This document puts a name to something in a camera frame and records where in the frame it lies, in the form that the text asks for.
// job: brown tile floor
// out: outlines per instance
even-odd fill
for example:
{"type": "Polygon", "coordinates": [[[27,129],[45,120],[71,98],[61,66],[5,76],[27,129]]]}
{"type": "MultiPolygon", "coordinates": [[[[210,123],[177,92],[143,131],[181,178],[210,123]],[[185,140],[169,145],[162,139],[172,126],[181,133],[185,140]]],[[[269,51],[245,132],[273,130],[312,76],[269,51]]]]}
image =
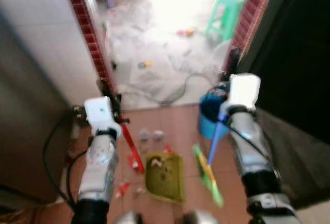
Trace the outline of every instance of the brown tile floor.
{"type": "MultiPolygon", "coordinates": [[[[210,192],[202,184],[196,167],[196,161],[192,153],[192,145],[199,143],[204,153],[210,148],[210,141],[202,138],[197,130],[197,106],[183,106],[172,108],[160,108],[153,110],[139,110],[125,113],[125,117],[131,119],[129,130],[136,146],[148,148],[148,152],[161,151],[165,144],[170,144],[172,149],[183,157],[185,170],[185,194],[186,203],[183,205],[171,204],[155,200],[148,194],[135,195],[138,187],[144,187],[143,176],[138,175],[129,168],[126,156],[130,149],[123,137],[118,140],[118,154],[120,162],[115,174],[115,190],[119,183],[129,181],[131,186],[121,199],[113,197],[108,223],[112,223],[115,217],[123,212],[135,210],[141,212],[146,224],[174,223],[180,219],[182,213],[200,209],[211,212],[222,224],[248,223],[249,216],[245,212],[245,196],[242,184],[237,174],[232,148],[228,141],[220,143],[214,159],[213,171],[217,178],[218,187],[224,197],[224,207],[217,207],[210,192]],[[164,131],[164,140],[160,142],[149,141],[142,143],[137,139],[141,128],[164,131]]],[[[90,129],[82,129],[76,144],[76,153],[87,147],[90,129]]],[[[141,154],[145,161],[146,154],[141,154]]],[[[74,195],[77,195],[80,179],[84,171],[85,161],[80,159],[75,165],[71,184],[74,195]]],[[[63,204],[45,207],[37,212],[34,224],[44,223],[70,223],[73,213],[63,204]]]]}

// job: white floor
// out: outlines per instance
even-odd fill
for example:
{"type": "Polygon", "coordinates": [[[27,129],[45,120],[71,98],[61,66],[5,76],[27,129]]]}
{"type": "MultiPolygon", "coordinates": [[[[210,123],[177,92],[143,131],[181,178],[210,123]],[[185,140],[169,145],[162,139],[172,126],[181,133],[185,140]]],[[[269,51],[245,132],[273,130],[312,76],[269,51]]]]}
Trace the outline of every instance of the white floor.
{"type": "Polygon", "coordinates": [[[216,82],[229,42],[217,47],[219,37],[204,36],[214,1],[117,0],[110,10],[99,3],[102,20],[111,25],[123,109],[153,108],[164,101],[197,103],[216,82]],[[177,34],[190,28],[191,37],[177,34]],[[144,61],[152,65],[139,68],[144,61]]]}

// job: dark door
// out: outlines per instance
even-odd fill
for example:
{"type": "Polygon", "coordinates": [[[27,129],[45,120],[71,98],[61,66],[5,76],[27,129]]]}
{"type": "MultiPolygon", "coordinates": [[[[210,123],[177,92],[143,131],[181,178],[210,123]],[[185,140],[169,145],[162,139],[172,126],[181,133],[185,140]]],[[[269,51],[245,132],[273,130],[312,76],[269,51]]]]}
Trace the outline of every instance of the dark door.
{"type": "Polygon", "coordinates": [[[261,77],[258,106],[329,142],[330,0],[277,4],[268,7],[278,11],[254,58],[243,59],[239,71],[261,77]]]}

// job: red brick trim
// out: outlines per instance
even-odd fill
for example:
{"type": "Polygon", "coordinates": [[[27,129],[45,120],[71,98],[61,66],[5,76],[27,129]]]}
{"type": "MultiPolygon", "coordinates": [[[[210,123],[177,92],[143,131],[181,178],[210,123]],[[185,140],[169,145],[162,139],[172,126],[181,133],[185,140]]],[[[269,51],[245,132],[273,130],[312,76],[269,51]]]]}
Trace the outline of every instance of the red brick trim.
{"type": "MultiPolygon", "coordinates": [[[[231,48],[238,47],[243,53],[250,47],[252,39],[258,28],[258,24],[263,16],[269,0],[246,0],[241,12],[240,21],[238,22],[235,34],[231,43],[231,48]]],[[[226,70],[230,64],[229,54],[223,69],[226,70]]]]}
{"type": "Polygon", "coordinates": [[[117,92],[111,57],[106,53],[95,0],[70,0],[99,77],[105,78],[110,91],[117,92]]]}

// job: cluttered floor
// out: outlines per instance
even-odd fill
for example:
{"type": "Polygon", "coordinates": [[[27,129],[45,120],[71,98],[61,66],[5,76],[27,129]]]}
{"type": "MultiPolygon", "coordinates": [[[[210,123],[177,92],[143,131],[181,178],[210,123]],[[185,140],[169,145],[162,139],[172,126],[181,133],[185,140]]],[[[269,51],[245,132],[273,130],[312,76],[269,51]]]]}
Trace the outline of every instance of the cluttered floor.
{"type": "Polygon", "coordinates": [[[197,103],[217,81],[229,41],[205,36],[214,1],[116,0],[108,9],[98,0],[123,109],[197,103]]]}
{"type": "MultiPolygon", "coordinates": [[[[130,111],[126,112],[125,116],[131,119],[129,129],[143,161],[147,154],[161,152],[165,148],[170,148],[183,158],[185,202],[178,204],[157,200],[146,192],[144,176],[135,173],[127,162],[127,155],[131,151],[124,138],[121,137],[117,143],[120,160],[115,172],[115,187],[108,213],[108,223],[113,223],[116,217],[130,210],[140,212],[146,224],[177,223],[183,213],[196,209],[212,213],[221,224],[248,223],[244,190],[235,168],[232,148],[227,140],[219,145],[213,163],[213,172],[224,198],[223,207],[213,202],[210,191],[202,183],[192,146],[199,143],[203,152],[207,154],[210,140],[202,138],[198,133],[197,105],[130,111]],[[138,137],[134,137],[141,129],[150,132],[151,137],[147,141],[139,141],[138,137]],[[152,133],[155,130],[163,131],[163,139],[158,141],[152,139],[152,133]],[[129,183],[129,187],[122,196],[118,197],[119,187],[123,183],[129,183]]],[[[89,136],[89,128],[80,131],[80,136],[75,143],[75,154],[87,148],[89,136]]],[[[77,196],[84,168],[84,159],[79,159],[73,168],[71,187],[74,196],[77,196]]],[[[33,224],[65,224],[70,223],[73,216],[65,203],[43,207],[34,213],[33,224]]]]}

